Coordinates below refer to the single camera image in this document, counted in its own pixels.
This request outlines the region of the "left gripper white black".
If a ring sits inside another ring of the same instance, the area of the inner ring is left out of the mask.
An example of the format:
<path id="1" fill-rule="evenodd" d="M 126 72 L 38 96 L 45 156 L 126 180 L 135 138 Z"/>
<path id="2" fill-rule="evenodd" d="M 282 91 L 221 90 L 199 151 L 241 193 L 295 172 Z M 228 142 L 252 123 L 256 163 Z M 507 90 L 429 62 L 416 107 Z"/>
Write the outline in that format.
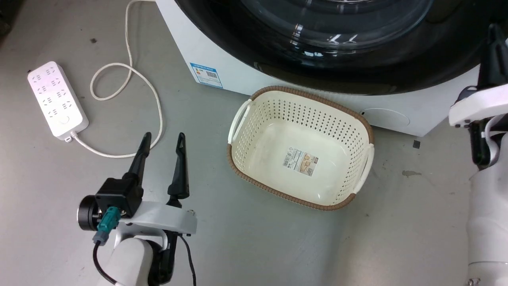
<path id="1" fill-rule="evenodd" d="M 167 203 L 142 201 L 142 181 L 145 162 L 150 154 L 152 134 L 146 132 L 129 170 L 122 179 L 108 178 L 95 195 L 82 199 L 77 210 L 77 222 L 82 230 L 96 231 L 107 207 L 118 207 L 121 219 L 116 228 L 118 236 L 158 236 L 165 232 L 194 235 L 197 218 L 193 211 L 185 210 L 180 203 L 189 197 L 189 174 L 186 137 L 178 136 L 177 161 L 172 183 L 167 188 Z"/>

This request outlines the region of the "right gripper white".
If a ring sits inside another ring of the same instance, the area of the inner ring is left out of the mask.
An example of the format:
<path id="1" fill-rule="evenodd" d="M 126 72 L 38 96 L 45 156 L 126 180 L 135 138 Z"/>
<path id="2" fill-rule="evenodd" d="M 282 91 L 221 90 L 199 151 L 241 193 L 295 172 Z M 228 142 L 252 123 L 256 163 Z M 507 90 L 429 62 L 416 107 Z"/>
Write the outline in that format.
<path id="1" fill-rule="evenodd" d="M 450 107 L 449 125 L 463 127 L 468 122 L 508 114 L 508 44 L 496 23 L 488 27 L 477 89 L 483 90 Z"/>

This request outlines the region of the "black round washing machine door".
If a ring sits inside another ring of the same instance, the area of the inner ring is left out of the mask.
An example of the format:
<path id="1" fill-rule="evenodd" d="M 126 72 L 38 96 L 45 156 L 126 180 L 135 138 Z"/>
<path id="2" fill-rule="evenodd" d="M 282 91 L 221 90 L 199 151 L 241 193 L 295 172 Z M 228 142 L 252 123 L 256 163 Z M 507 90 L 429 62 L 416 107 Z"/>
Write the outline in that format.
<path id="1" fill-rule="evenodd" d="M 212 42 L 279 80 L 336 93 L 433 87 L 480 62 L 508 0 L 175 0 Z"/>

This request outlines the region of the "white washing machine body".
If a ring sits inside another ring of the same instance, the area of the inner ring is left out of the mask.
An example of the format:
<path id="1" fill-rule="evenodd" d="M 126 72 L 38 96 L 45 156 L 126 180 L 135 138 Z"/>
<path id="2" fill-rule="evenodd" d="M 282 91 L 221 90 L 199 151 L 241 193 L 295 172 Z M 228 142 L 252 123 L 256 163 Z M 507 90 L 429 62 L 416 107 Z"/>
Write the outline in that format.
<path id="1" fill-rule="evenodd" d="M 434 87 L 392 95 L 334 93 L 323 88 L 287 83 L 242 63 L 212 42 L 191 22 L 175 0 L 156 0 L 156 3 L 196 82 L 189 63 L 216 69 L 223 89 L 232 92 L 252 95 L 268 86 L 282 86 L 320 96 L 358 113 L 367 108 L 391 109 L 410 119 L 408 126 L 395 131 L 423 137 L 446 119 L 451 105 L 465 87 L 477 84 L 479 67 Z"/>

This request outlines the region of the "blue energy label sticker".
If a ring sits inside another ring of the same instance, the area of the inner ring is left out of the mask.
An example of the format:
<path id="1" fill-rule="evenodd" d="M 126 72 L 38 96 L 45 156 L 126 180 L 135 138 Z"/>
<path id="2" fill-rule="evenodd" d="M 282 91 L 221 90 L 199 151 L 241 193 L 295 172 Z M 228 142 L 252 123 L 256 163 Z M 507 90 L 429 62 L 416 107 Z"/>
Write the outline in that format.
<path id="1" fill-rule="evenodd" d="M 192 72 L 196 76 L 196 80 L 198 83 L 208 85 L 211 87 L 217 87 L 220 89 L 223 88 L 223 85 L 221 83 L 220 77 L 218 76 L 216 69 L 206 67 L 203 65 L 198 65 L 195 63 L 189 63 L 189 65 L 192 68 Z"/>

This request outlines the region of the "cream perforated laundry basket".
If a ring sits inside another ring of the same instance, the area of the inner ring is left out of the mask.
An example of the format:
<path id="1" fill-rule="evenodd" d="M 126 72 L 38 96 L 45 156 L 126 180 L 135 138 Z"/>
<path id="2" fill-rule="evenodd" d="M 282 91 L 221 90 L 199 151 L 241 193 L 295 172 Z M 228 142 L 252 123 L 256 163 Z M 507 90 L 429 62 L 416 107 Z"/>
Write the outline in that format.
<path id="1" fill-rule="evenodd" d="M 288 148 L 319 158 L 312 177 L 283 167 Z M 282 86 L 256 91 L 227 136 L 227 161 L 239 177 L 288 201 L 321 211 L 349 204 L 374 159 L 367 120 L 320 96 Z"/>

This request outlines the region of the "round white filter cover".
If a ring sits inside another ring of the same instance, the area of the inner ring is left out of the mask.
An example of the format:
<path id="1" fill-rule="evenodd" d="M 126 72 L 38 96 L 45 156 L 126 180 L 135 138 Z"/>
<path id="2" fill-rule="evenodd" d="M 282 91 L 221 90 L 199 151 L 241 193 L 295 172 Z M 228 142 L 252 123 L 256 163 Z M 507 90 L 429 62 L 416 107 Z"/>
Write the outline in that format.
<path id="1" fill-rule="evenodd" d="M 385 108 L 367 108 L 360 112 L 360 114 L 372 126 L 395 130 L 397 128 L 404 128 L 410 124 L 410 119 L 391 109 Z"/>

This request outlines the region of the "white power strip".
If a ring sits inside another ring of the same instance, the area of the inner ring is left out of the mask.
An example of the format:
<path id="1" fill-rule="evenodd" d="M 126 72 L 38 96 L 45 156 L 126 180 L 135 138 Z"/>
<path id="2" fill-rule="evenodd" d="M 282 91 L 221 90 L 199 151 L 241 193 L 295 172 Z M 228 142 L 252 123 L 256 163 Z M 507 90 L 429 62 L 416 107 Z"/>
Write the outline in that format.
<path id="1" fill-rule="evenodd" d="M 29 72 L 27 80 L 54 137 L 71 142 L 88 127 L 89 120 L 58 63 L 43 64 Z"/>

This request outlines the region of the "printed basket label sticker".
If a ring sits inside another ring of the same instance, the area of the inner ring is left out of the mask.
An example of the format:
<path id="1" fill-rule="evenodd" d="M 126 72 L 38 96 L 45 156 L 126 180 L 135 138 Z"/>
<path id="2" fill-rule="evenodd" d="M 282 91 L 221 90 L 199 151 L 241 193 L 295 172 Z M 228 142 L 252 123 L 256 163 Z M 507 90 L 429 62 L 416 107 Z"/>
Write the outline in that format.
<path id="1" fill-rule="evenodd" d="M 312 177 L 319 158 L 296 148 L 288 148 L 283 167 Z"/>

